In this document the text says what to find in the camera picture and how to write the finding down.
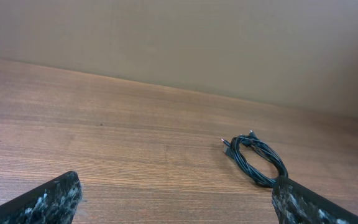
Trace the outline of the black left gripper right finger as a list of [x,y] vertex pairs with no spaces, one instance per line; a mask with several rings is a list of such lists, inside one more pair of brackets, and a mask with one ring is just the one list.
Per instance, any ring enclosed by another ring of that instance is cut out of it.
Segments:
[[280,224],[358,224],[358,216],[299,183],[280,176],[272,190]]

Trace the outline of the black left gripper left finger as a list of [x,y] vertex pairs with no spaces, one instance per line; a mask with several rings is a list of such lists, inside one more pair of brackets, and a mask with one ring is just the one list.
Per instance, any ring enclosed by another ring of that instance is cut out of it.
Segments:
[[0,205],[0,223],[71,224],[81,199],[78,174],[69,171]]

